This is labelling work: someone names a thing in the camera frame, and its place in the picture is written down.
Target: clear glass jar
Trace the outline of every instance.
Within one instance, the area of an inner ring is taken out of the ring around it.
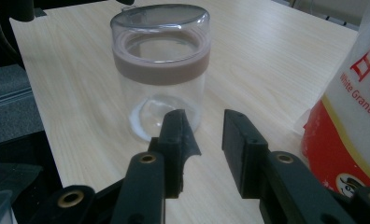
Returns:
[[[190,5],[136,7],[111,21],[113,54],[134,133],[159,136],[164,115],[200,123],[211,37],[208,12]]]

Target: black plastic part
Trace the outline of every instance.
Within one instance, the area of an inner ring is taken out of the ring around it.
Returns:
[[[276,195],[276,202],[289,223],[355,223],[319,180],[291,153],[271,152],[260,165],[273,191],[269,195],[263,194],[261,200],[271,197],[272,193]],[[274,205],[272,201],[265,203],[266,206]]]
[[[127,6],[130,6],[135,2],[135,0],[117,0],[117,1]]]
[[[95,194],[94,204],[89,214],[93,224],[109,223],[112,219],[113,209],[121,192],[123,181],[124,179]]]
[[[164,157],[160,153],[132,157],[110,223],[164,223]]]
[[[244,114],[225,110],[222,150],[241,197],[260,198],[259,162],[269,149],[266,140]]]
[[[159,138],[152,138],[148,151],[164,156],[165,198],[178,198],[183,189],[183,170],[192,155],[201,155],[185,110],[174,110],[164,116]]]
[[[63,188],[45,132],[0,143],[0,163],[26,163],[43,167],[36,181],[12,204],[19,224],[28,223],[50,195]]]
[[[357,189],[349,207],[349,213],[358,223],[370,223],[370,187]]]
[[[225,110],[222,149],[240,195],[261,199],[265,223],[354,223],[297,157],[270,152],[245,115]]]
[[[35,17],[34,0],[4,0],[8,2],[9,17],[16,21],[32,21]]]
[[[90,223],[87,211],[94,202],[94,190],[70,186],[55,192],[33,216],[30,224]]]

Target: light wood surface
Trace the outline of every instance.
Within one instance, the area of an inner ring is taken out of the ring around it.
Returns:
[[[204,113],[195,133],[203,155],[187,161],[184,192],[166,200],[166,223],[263,223],[259,202],[240,198],[221,151],[223,111],[246,114],[271,150],[299,156],[293,125],[357,33],[268,0],[135,3],[194,4],[211,14]],[[11,22],[65,186],[104,189],[148,148],[128,127],[111,53],[109,21],[121,7],[107,1]]]

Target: red label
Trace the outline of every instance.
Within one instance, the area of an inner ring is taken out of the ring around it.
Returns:
[[[350,197],[356,188],[370,186],[370,178],[350,156],[322,100],[311,110],[302,150],[326,188]]]

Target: brown band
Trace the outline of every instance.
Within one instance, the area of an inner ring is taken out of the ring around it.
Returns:
[[[120,44],[126,44],[126,39],[129,38],[122,38]],[[142,60],[128,52],[118,53],[115,49],[113,52],[116,67],[123,76],[143,84],[163,86],[187,82],[201,76],[208,67],[210,46],[207,43],[192,57],[167,63]]]

